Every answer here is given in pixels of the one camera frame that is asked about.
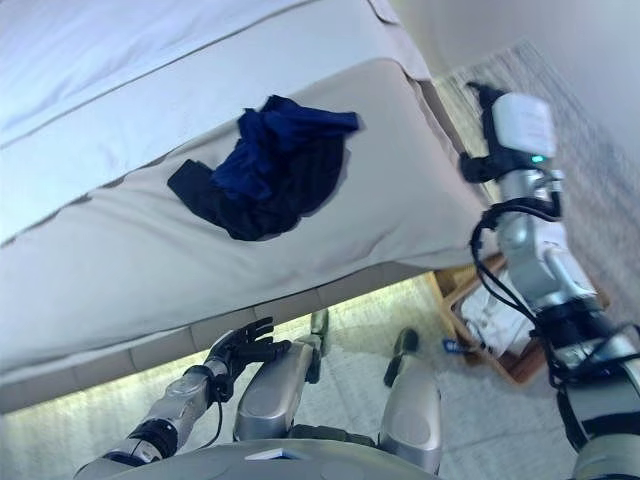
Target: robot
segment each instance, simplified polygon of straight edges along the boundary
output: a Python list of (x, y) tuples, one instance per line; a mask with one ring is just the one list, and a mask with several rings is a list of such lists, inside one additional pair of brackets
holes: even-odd
[[(579, 452), (576, 480), (640, 479), (640, 353), (634, 324), (609, 320), (567, 246), (562, 174), (549, 168), (555, 139), (549, 106), (519, 93), (470, 83), (478, 93), (489, 154), (460, 157), (471, 183), (496, 180), (502, 201), (487, 210), (470, 248), (478, 276), (498, 300), (532, 320), (545, 347), (549, 380), (568, 440)], [(524, 302), (481, 260), (482, 233), (495, 231), (513, 285)], [(319, 379), (328, 326), (312, 316), (311, 333), (293, 342), (264, 337), (271, 319), (230, 331), (202, 365), (171, 383), (124, 440), (82, 467), (75, 478), (383, 479), (437, 478), (442, 454), (440, 395), (413, 353), (417, 335), (401, 332), (385, 375), (391, 393), (377, 441), (329, 427), (294, 425), (305, 382)], [(222, 406), (252, 362), (264, 362), (247, 387), (234, 424), (235, 442), (211, 447)], [(216, 404), (218, 432), (198, 450), (175, 455), (194, 423)]]

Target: white bedsheet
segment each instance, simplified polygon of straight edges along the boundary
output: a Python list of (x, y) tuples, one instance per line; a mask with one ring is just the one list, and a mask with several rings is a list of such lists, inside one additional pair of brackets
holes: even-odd
[(6, 0), (0, 3), (0, 145), (307, 1)]
[(387, 261), (467, 262), (483, 206), (414, 86), (397, 63), (375, 60), (293, 95), (310, 107), (355, 111), (362, 128), (347, 141), (331, 199), (271, 240), (231, 239), (166, 186), (186, 159), (222, 162), (238, 139), (229, 123), (1, 248), (0, 385), (21, 367), (191, 325)]
[(385, 5), (317, 0), (289, 9), (182, 58), (179, 68), (171, 63), (125, 81), (4, 146), (0, 242), (269, 94), (289, 95), (373, 58), (395, 59), (413, 78), (428, 78), (420, 53)]

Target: clothing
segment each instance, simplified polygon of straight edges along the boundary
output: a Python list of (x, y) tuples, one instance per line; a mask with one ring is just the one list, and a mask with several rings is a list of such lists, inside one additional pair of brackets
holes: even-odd
[(187, 160), (167, 184), (196, 215), (232, 238), (258, 240), (295, 227), (334, 190), (355, 113), (301, 107), (272, 96), (238, 120), (241, 138), (215, 171)]

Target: floor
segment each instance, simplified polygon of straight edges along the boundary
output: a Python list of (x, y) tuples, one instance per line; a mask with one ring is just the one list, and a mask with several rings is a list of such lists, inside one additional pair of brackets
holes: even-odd
[[(551, 388), (539, 375), (526, 388), (508, 385), (485, 366), (468, 367), (444, 353), (438, 297), (417, 277), (336, 305), (330, 310), (329, 353), (321, 381), (307, 385), (296, 421), (375, 437), (388, 390), (382, 376), (397, 333), (418, 329), (420, 356), (442, 391), (444, 456), (451, 480), (568, 478), (575, 454), (564, 438)], [(277, 338), (306, 333), (308, 317), (277, 329)], [(164, 387), (202, 354), (21, 410), (2, 419), (0, 478), (65, 479), (126, 436)], [(221, 442), (229, 441), (235, 402), (254, 370), (225, 405)], [(215, 409), (196, 426), (185, 450), (215, 431)]]

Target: black cable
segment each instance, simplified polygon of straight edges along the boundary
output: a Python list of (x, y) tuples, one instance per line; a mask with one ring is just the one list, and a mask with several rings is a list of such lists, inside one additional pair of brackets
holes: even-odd
[(640, 480), (640, 477), (626, 473), (605, 473), (604, 475), (600, 475), (591, 480)]
[(218, 404), (218, 429), (216, 430), (216, 434), (214, 435), (214, 437), (201, 447), (198, 447), (197, 450), (202, 450), (203, 448), (207, 448), (213, 445), (213, 443), (220, 436), (220, 432), (222, 431), (222, 401), (220, 400), (220, 394), (218, 393), (217, 389), (214, 390), (213, 393), (216, 397), (216, 403)]
[(585, 358), (584, 360), (582, 360), (578, 366), (576, 368), (574, 368), (573, 370), (570, 370), (568, 372), (562, 372), (562, 368), (559, 367), (558, 363), (555, 362), (555, 367), (553, 369), (550, 369), (549, 374), (550, 374), (550, 382), (551, 385), (555, 388), (561, 389), (564, 387), (564, 385), (567, 382), (571, 382), (572, 380), (576, 380), (578, 378), (582, 378), (585, 376), (590, 376), (590, 375), (594, 375), (596, 373), (602, 372), (610, 367), (618, 367), (623, 363), (628, 362), (629, 360), (635, 360), (637, 358), (640, 358), (640, 352), (638, 353), (634, 353), (634, 354), (630, 354), (630, 355), (623, 355), (622, 357), (616, 357), (613, 358), (611, 360), (603, 360), (603, 361), (599, 361), (599, 362), (594, 362), (593, 359), (595, 358), (595, 356), (600, 353), (604, 347), (606, 347), (609, 342), (611, 342), (611, 340), (613, 340), (614, 337), (616, 337), (617, 335), (619, 335), (620, 333), (622, 333), (624, 330), (626, 330), (629, 327), (633, 327), (636, 332), (638, 333), (638, 335), (640, 335), (640, 325), (636, 325), (633, 322), (625, 322), (622, 325), (617, 326), (616, 328), (614, 328), (611, 332), (609, 332), (609, 334), (602, 340), (602, 342), (600, 342)]
[[(498, 218), (504, 213), (526, 213), (528, 215), (532, 215), (534, 217), (538, 217), (542, 220), (546, 220), (547, 222), (556, 222), (559, 220), (559, 217), (549, 215), (548, 213), (542, 212), (538, 209), (526, 206), (526, 205), (518, 205), (514, 203), (514, 201), (509, 201), (508, 203), (498, 203), (493, 205), (489, 210), (487, 210), (483, 218), (473, 230), (471, 235), (471, 255), (473, 257), (473, 263), (478, 272), (478, 277), (482, 282), (484, 288), (496, 299), (505, 305), (517, 310), (522, 315), (527, 317), (531, 321), (535, 321), (535, 316), (531, 313), (531, 311), (527, 308), (527, 306), (522, 303), (522, 301), (516, 296), (513, 291), (507, 287), (498, 277), (496, 277), (491, 270), (482, 262), (480, 259), (480, 248), (482, 248), (482, 230), (485, 228), (489, 230), (495, 230), (498, 226)], [(488, 282), (484, 278), (487, 276), (500, 290), (506, 293), (512, 301), (507, 300), (502, 295), (497, 293), (492, 287), (489, 286)]]
[[(527, 306), (516, 296), (516, 294), (507, 287), (504, 283), (498, 279), (491, 270), (485, 265), (485, 263), (480, 259), (480, 249), (482, 248), (482, 231), (484, 229), (489, 229), (494, 231), (498, 226), (498, 218), (504, 213), (525, 213), (528, 215), (532, 215), (534, 217), (540, 218), (547, 222), (557, 222), (560, 220), (560, 204), (557, 201), (557, 198), (553, 202), (553, 215), (543, 212), (539, 209), (532, 208), (528, 205), (521, 205), (517, 202), (519, 199), (510, 200), (504, 203), (498, 203), (493, 205), (489, 210), (487, 210), (483, 216), (482, 220), (478, 222), (476, 227), (473, 230), (471, 235), (471, 241), (469, 242), (471, 246), (471, 255), (473, 257), (473, 263), (476, 267), (478, 277), (482, 282), (484, 288), (493, 295), (500, 302), (508, 305), (509, 307), (517, 310), (524, 316), (526, 316), (529, 320), (531, 320), (535, 324), (535, 315), (531, 313), (531, 311), (527, 308)], [(487, 282), (486, 278), (489, 278), (494, 285), (502, 290), (512, 301), (507, 300), (498, 292), (496, 292)], [(611, 367), (618, 367), (621, 364), (628, 362), (629, 360), (634, 360), (640, 358), (640, 352), (625, 355), (622, 357), (617, 357), (611, 360), (605, 360), (600, 362), (594, 362), (595, 356), (604, 349), (609, 342), (622, 333), (622, 331), (626, 330), (629, 327), (633, 327), (636, 329), (636, 332), (640, 336), (640, 326), (631, 322), (624, 323), (616, 328), (614, 328), (609, 334), (600, 342), (585, 358), (582, 360), (575, 369), (567, 370), (563, 368), (562, 364), (556, 358), (553, 349), (549, 342), (540, 337), (542, 340), (542, 345), (545, 350), (545, 354), (549, 361), (549, 383), (551, 386), (557, 389), (563, 388), (563, 386), (572, 380), (576, 380), (581, 377), (594, 375)]]

